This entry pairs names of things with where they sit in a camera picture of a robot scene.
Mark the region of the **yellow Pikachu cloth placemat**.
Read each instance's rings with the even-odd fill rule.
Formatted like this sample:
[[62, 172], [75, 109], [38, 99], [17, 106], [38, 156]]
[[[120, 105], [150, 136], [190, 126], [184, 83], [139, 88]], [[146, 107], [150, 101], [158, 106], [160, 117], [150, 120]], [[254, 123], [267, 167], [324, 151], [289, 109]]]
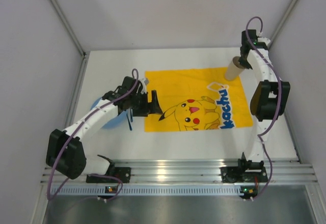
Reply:
[[252, 127], [248, 100], [238, 77], [226, 68], [146, 71], [148, 91], [157, 92], [161, 115], [145, 119], [146, 132]]

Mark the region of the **beige paper cup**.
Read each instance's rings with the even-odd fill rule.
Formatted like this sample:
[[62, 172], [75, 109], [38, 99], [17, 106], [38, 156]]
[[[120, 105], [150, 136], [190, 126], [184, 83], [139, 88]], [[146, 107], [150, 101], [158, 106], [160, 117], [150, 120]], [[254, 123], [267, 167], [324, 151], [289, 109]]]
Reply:
[[228, 65], [227, 70], [224, 74], [224, 78], [227, 81], [235, 80], [245, 69], [245, 67], [243, 67], [239, 61], [240, 61], [240, 57], [235, 56], [230, 62], [230, 64]]

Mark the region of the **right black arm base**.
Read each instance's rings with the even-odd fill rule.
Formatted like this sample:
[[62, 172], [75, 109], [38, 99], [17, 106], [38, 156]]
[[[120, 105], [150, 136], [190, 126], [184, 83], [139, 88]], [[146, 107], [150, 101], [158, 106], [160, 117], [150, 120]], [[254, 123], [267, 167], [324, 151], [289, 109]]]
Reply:
[[266, 183], [268, 176], [264, 162], [246, 160], [244, 156], [237, 160], [237, 166], [221, 168], [223, 183]]

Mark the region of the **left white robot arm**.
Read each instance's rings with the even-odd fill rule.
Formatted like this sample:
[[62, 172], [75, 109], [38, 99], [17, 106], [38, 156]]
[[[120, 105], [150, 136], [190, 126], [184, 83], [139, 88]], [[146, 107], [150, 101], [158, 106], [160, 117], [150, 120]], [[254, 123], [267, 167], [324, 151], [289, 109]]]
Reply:
[[114, 91], [105, 93], [81, 119], [65, 128], [55, 129], [49, 136], [46, 164], [73, 180], [81, 175], [109, 175], [114, 162], [102, 155], [88, 156], [86, 143], [106, 123], [124, 111], [135, 117], [162, 114], [155, 90], [146, 90], [148, 80], [126, 76]]

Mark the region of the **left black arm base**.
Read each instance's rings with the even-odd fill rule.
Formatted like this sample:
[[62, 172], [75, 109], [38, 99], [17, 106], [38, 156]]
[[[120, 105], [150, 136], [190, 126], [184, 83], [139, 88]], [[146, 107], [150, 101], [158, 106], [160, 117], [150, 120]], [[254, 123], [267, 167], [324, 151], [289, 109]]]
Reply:
[[[131, 177], [131, 168], [130, 167], [113, 167], [108, 170], [105, 174], [106, 176], [115, 177], [122, 181], [122, 183], [129, 183]], [[108, 179], [103, 177], [87, 175], [87, 183], [115, 183], [117, 180]]]

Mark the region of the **light blue plate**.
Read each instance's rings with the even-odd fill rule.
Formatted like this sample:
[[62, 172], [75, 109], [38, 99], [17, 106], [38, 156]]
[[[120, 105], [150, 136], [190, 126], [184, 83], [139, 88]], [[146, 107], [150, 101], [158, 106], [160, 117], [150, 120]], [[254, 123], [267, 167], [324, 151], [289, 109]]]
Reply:
[[103, 125], [102, 129], [114, 129], [120, 126], [127, 119], [127, 111], [121, 112], [117, 117], [109, 120], [106, 124]]

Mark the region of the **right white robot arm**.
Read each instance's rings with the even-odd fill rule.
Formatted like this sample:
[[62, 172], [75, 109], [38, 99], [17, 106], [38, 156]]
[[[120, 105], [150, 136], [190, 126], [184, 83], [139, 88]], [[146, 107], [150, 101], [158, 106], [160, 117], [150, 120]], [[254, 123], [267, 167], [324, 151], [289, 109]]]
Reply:
[[269, 59], [269, 39], [259, 37], [256, 30], [241, 33], [240, 61], [245, 69], [254, 72], [257, 88], [250, 101], [254, 127], [249, 144], [244, 151], [247, 160], [264, 160], [263, 144], [279, 116], [284, 113], [290, 92], [290, 83], [281, 81]]

